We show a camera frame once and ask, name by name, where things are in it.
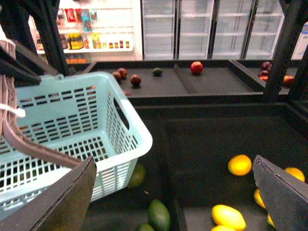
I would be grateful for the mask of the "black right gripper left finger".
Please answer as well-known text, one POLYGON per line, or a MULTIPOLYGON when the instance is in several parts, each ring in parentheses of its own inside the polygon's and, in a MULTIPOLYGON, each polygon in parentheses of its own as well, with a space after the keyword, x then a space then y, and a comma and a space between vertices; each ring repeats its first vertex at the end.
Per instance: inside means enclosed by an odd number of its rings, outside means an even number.
POLYGON ((2 231, 79 231, 88 210, 97 168, 93 157, 0 222, 2 231))

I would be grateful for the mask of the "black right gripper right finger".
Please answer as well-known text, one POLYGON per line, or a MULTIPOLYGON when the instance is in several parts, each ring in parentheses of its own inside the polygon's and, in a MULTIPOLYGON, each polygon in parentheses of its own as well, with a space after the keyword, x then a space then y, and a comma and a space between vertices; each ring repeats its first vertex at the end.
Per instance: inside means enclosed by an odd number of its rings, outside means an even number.
POLYGON ((256 186, 278 231, 308 229, 308 185, 257 155, 252 166, 256 186))

